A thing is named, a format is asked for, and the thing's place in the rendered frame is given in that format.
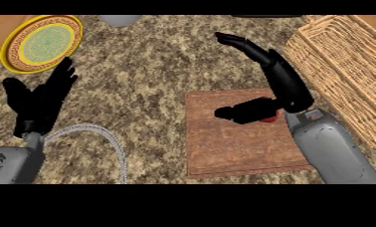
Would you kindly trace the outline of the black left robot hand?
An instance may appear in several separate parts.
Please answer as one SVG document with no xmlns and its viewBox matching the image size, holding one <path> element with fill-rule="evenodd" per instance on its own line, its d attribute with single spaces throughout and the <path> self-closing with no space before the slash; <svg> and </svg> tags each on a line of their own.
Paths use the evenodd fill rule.
<svg viewBox="0 0 376 227">
<path fill-rule="evenodd" d="M 16 113 L 13 135 L 22 137 L 25 133 L 50 132 L 63 100 L 78 79 L 72 59 L 66 57 L 54 68 L 49 80 L 34 90 L 16 78 L 3 80 L 7 105 Z"/>
</svg>

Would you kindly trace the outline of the yellow rimmed green plate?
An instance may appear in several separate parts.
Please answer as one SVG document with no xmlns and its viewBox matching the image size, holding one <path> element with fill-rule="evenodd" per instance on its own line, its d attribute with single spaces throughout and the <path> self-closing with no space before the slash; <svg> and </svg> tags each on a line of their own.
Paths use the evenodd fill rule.
<svg viewBox="0 0 376 227">
<path fill-rule="evenodd" d="M 4 38 L 0 62 L 16 74 L 54 68 L 75 52 L 82 40 L 82 23 L 74 15 L 40 15 L 28 19 Z"/>
</svg>

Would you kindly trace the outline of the brown wooden cutting board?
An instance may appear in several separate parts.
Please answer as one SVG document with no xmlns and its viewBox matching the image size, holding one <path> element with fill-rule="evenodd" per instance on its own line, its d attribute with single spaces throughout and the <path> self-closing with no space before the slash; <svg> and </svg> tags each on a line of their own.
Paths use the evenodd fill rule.
<svg viewBox="0 0 376 227">
<path fill-rule="evenodd" d="M 186 94 L 187 177 L 209 178 L 312 170 L 296 147 L 283 112 L 276 122 L 237 124 L 214 110 L 258 97 L 270 89 Z"/>
</svg>

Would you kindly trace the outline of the red tomato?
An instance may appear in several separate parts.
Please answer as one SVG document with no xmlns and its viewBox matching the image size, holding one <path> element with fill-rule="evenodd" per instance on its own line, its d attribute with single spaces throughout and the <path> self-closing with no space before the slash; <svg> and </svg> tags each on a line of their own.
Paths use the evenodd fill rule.
<svg viewBox="0 0 376 227">
<path fill-rule="evenodd" d="M 276 115 L 273 117 L 264 118 L 259 121 L 261 122 L 274 122 L 277 120 L 279 117 L 279 111 L 276 111 Z"/>
</svg>

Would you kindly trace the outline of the grey rounded object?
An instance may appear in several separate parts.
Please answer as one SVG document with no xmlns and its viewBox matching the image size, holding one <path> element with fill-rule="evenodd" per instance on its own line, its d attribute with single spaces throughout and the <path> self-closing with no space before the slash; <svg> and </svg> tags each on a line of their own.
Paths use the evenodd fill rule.
<svg viewBox="0 0 376 227">
<path fill-rule="evenodd" d="M 103 22 L 112 27 L 125 27 L 133 25 L 140 19 L 140 15 L 102 15 Z"/>
</svg>

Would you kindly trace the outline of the tan wicker basket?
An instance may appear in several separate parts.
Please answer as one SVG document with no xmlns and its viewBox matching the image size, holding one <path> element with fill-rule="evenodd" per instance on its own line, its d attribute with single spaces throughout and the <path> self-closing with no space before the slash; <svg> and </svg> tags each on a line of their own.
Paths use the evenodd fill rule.
<svg viewBox="0 0 376 227">
<path fill-rule="evenodd" d="M 376 29 L 358 15 L 326 15 L 296 30 L 284 57 L 376 147 Z"/>
</svg>

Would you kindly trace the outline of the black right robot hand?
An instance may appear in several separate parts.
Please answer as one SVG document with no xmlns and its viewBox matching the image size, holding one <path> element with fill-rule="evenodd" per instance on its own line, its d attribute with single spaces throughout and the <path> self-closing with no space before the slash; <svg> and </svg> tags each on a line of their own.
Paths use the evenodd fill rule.
<svg viewBox="0 0 376 227">
<path fill-rule="evenodd" d="M 259 64 L 274 98 L 261 97 L 233 107 L 221 107 L 214 111 L 214 116 L 246 124 L 273 117 L 276 111 L 286 110 L 295 114 L 305 111 L 314 103 L 310 90 L 302 79 L 283 59 L 280 54 L 270 49 L 262 50 L 248 39 L 214 33 L 217 41 L 239 49 L 245 55 Z"/>
</svg>

